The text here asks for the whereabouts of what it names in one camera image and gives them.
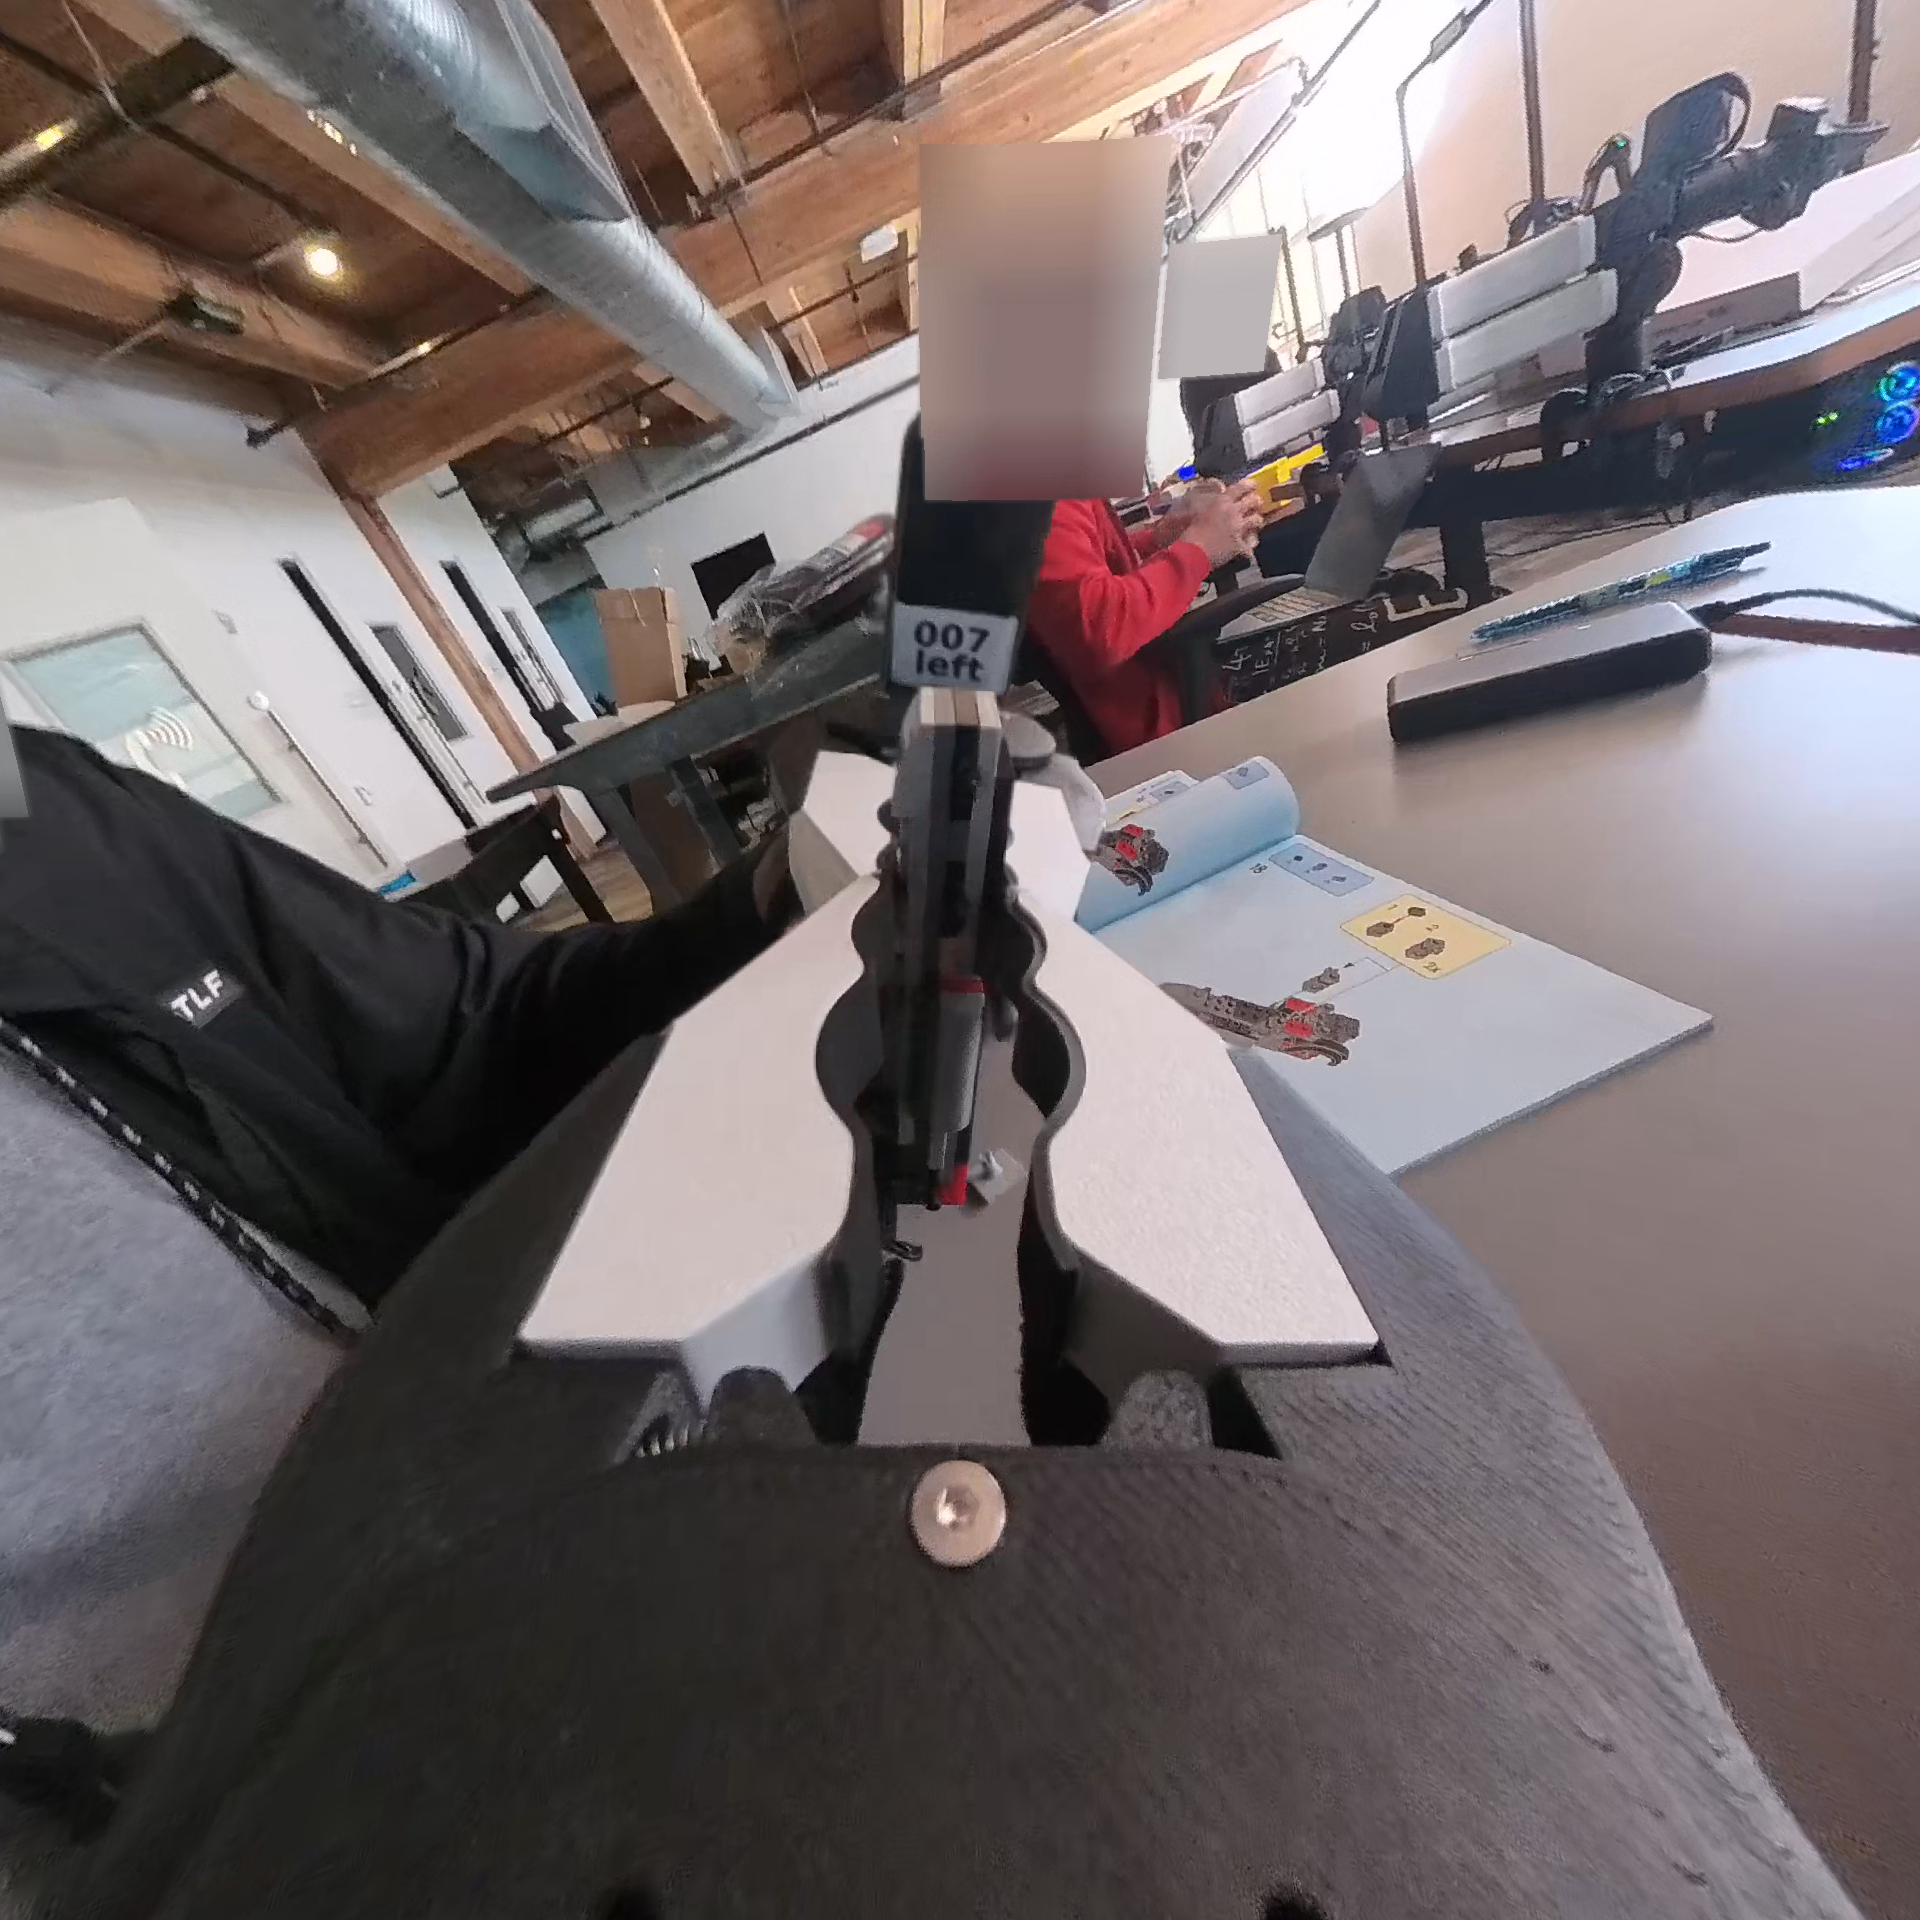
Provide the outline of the person's black jacket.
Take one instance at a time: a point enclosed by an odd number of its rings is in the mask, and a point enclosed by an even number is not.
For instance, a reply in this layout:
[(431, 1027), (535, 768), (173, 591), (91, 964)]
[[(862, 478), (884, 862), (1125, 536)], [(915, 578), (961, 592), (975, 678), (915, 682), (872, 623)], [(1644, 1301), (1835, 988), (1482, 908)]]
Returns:
[(566, 1103), (440, 1071), (452, 915), (389, 903), (61, 732), (11, 735), (6, 1020), (328, 1239), (357, 1304)]

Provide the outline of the person's grey shirt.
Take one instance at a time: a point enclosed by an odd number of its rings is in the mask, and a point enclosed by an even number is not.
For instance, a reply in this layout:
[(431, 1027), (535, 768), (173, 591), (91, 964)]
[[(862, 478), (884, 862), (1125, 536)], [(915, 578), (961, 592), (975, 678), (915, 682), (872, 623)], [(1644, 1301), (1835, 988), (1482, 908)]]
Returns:
[(367, 1323), (282, 1193), (6, 1020), (6, 1917), (104, 1826), (266, 1476)]

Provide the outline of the silver ventilation duct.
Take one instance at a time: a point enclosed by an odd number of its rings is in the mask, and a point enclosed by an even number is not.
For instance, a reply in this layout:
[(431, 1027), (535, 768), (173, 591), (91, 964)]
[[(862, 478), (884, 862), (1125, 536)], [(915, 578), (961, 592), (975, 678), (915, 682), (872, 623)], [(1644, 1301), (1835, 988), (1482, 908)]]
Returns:
[(581, 319), (734, 422), (784, 384), (640, 220), (535, 6), (166, 0), (282, 104), (435, 201)]

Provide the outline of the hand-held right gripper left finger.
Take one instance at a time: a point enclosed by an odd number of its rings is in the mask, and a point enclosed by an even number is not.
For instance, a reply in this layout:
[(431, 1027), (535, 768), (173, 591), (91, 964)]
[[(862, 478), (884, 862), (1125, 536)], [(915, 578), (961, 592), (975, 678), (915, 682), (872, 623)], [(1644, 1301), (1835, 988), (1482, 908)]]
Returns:
[(658, 1360), (696, 1406), (734, 1368), (862, 1406), (900, 1301), (862, 1114), (872, 898), (872, 876), (847, 877), (662, 1034), (516, 1333), (525, 1353)]

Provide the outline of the grey desk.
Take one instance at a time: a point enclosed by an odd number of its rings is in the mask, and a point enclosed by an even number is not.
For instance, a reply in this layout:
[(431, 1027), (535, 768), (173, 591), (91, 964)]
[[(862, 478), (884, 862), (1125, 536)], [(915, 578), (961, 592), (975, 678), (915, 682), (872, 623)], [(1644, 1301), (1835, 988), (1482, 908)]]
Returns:
[(1916, 657), (1724, 639), (1694, 682), (1392, 746), (1470, 623), (1095, 773), (1271, 754), (1306, 828), (1715, 1027), (1402, 1173), (1584, 1406), (1724, 1705), (1868, 1917), (1916, 1917)]

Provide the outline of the person's left forearm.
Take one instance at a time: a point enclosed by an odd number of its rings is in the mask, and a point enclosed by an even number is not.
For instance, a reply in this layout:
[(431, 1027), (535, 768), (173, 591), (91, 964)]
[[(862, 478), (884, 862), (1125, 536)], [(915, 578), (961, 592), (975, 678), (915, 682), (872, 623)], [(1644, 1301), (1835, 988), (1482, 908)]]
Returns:
[(756, 964), (800, 915), (788, 828), (776, 828), (696, 898), (641, 925), (452, 925), (440, 1071), (510, 1108), (556, 1108)]

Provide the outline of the clear plastic wrapped bundle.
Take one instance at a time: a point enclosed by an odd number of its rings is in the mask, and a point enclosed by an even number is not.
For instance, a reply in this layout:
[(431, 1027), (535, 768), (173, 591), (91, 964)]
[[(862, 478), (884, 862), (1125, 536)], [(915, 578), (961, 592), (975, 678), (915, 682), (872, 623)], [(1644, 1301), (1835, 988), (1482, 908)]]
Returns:
[(853, 617), (889, 583), (891, 526), (862, 515), (816, 556), (756, 569), (713, 623), (734, 644), (780, 650)]

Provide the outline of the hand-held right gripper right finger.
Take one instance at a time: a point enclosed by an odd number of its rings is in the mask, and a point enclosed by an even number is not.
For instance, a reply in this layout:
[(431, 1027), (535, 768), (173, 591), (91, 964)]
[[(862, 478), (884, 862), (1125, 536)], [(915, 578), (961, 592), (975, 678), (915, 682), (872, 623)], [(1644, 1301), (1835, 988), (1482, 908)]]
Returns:
[(1120, 1417), (1148, 1373), (1352, 1368), (1381, 1333), (1229, 1047), (1037, 892), (999, 940), (1037, 1108), (1021, 1417)]

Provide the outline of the black cloth with white writing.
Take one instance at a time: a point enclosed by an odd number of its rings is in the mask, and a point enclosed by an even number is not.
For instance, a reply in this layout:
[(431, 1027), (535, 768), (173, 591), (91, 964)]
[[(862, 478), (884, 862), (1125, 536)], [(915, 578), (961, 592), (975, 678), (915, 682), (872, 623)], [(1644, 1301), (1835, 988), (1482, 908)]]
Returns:
[(1392, 639), (1471, 608), (1461, 591), (1422, 569), (1392, 569), (1373, 592), (1320, 616), (1244, 616), (1212, 639), (1212, 700), (1244, 709), (1285, 682), (1328, 671), (1333, 661), (1364, 657)]

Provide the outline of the brick instruction booklet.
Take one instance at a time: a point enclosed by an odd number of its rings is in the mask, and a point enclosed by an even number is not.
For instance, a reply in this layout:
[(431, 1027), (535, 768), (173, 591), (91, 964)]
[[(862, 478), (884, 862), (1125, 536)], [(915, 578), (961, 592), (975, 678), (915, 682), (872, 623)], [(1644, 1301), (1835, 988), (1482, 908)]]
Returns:
[(1267, 754), (1110, 796), (1077, 925), (1385, 1173), (1715, 1027), (1309, 842)]

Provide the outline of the black power bank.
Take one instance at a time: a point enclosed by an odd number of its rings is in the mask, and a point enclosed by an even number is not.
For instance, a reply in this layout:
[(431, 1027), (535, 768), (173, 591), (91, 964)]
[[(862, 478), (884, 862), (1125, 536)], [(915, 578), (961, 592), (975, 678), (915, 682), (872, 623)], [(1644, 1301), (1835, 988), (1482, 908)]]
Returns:
[(1635, 606), (1402, 666), (1385, 689), (1385, 725), (1413, 746), (1690, 682), (1708, 661), (1715, 632), (1690, 608)]

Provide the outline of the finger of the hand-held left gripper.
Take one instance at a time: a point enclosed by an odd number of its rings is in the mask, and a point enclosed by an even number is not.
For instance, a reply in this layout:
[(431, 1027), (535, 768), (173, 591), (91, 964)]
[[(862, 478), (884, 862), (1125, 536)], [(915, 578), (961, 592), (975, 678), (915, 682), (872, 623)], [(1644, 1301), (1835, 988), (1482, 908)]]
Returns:
[(824, 908), (846, 886), (869, 877), (889, 848), (891, 768), (872, 754), (824, 752), (807, 774), (807, 796), (784, 824), (784, 870), (800, 915)]
[(1009, 779), (1008, 876), (1021, 903), (1077, 918), (1089, 848), (1105, 834), (1105, 796), (1077, 754), (1044, 754)]

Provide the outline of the grey brick model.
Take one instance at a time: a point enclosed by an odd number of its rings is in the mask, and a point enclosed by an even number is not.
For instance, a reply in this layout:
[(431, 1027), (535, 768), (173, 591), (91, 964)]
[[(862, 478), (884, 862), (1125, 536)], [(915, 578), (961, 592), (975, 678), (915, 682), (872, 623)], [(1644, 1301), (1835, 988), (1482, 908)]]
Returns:
[(1008, 903), (999, 855), (1014, 752), (992, 692), (917, 689), (901, 709), (889, 844), (872, 892), (872, 994), (884, 1065), (872, 1081), (872, 1188), (891, 1271), (917, 1261), (901, 1206), (961, 1206), (992, 925)]

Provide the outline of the computer tower with rgb fans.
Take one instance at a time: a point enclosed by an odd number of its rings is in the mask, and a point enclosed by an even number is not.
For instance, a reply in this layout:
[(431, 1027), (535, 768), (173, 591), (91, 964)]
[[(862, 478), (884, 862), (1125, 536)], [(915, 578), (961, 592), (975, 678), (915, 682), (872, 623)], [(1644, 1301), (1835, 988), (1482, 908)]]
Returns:
[(1882, 479), (1920, 457), (1916, 349), (1828, 384), (1812, 414), (1812, 478), (1823, 486)]

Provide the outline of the grey laptop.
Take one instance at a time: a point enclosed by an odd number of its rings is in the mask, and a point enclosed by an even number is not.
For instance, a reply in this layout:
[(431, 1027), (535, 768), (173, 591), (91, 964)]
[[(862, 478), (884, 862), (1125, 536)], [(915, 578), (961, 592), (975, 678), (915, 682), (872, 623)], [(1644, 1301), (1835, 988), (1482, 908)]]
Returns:
[(1353, 606), (1373, 591), (1411, 511), (1434, 478), (1438, 449), (1385, 449), (1352, 465), (1338, 500), (1306, 567), (1306, 616)]

